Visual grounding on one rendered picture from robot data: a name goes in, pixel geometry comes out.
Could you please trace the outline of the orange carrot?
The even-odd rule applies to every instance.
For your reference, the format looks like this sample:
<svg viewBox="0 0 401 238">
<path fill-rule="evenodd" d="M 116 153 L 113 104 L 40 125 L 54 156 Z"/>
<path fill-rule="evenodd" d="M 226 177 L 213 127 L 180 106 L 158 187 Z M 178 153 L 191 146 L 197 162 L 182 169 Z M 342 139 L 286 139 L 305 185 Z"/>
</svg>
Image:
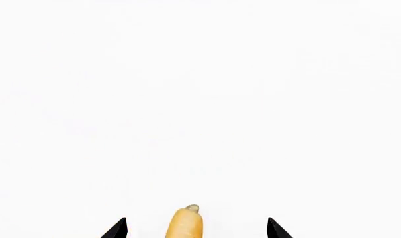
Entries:
<svg viewBox="0 0 401 238">
<path fill-rule="evenodd" d="M 197 204 L 178 209 L 169 223 L 165 238 L 203 238 L 203 218 L 199 209 Z"/>
</svg>

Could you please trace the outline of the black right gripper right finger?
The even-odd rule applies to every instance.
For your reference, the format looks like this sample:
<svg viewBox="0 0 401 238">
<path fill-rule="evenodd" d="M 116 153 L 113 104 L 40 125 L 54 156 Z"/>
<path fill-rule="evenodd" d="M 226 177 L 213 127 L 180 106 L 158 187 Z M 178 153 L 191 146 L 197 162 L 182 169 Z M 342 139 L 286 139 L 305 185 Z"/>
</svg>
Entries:
<svg viewBox="0 0 401 238">
<path fill-rule="evenodd" d="M 293 238 L 273 218 L 267 220 L 267 238 Z"/>
</svg>

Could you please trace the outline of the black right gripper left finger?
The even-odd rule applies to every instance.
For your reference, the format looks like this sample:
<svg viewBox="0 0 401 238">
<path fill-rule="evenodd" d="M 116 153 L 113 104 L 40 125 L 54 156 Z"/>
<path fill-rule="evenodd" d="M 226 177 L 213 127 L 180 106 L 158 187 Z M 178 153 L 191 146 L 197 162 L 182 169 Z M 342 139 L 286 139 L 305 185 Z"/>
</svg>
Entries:
<svg viewBox="0 0 401 238">
<path fill-rule="evenodd" d="M 127 238 L 128 227 L 126 218 L 121 218 L 101 238 Z"/>
</svg>

